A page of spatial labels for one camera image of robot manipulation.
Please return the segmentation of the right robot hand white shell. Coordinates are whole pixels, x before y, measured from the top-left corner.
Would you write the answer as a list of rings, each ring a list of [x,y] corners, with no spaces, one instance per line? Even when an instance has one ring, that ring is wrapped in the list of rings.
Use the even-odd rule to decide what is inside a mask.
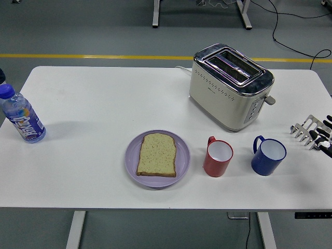
[[[321,128],[311,130],[309,134],[316,146],[331,158],[331,135]]]

